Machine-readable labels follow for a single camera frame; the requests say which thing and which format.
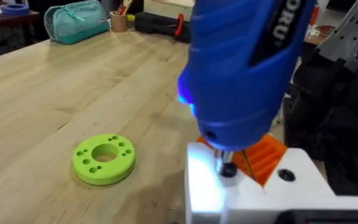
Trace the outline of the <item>white orange left gripper left finger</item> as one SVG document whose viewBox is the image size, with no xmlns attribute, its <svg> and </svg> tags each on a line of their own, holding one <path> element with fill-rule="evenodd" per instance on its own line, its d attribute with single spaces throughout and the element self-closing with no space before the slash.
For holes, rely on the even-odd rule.
<svg viewBox="0 0 358 224">
<path fill-rule="evenodd" d="M 222 213 L 242 206 L 248 198 L 264 195 L 263 188 L 238 171 L 223 177 L 216 171 L 213 150 L 200 142 L 191 142 L 186 152 L 186 201 L 193 213 Z"/>
</svg>

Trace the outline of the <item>white orange left gripper right finger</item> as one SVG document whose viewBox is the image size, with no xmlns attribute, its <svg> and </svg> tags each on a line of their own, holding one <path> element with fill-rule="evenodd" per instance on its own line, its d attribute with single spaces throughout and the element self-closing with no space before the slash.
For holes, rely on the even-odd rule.
<svg viewBox="0 0 358 224">
<path fill-rule="evenodd" d="M 335 193 L 307 153 L 269 134 L 244 150 L 255 181 L 270 195 L 333 197 Z"/>
</svg>

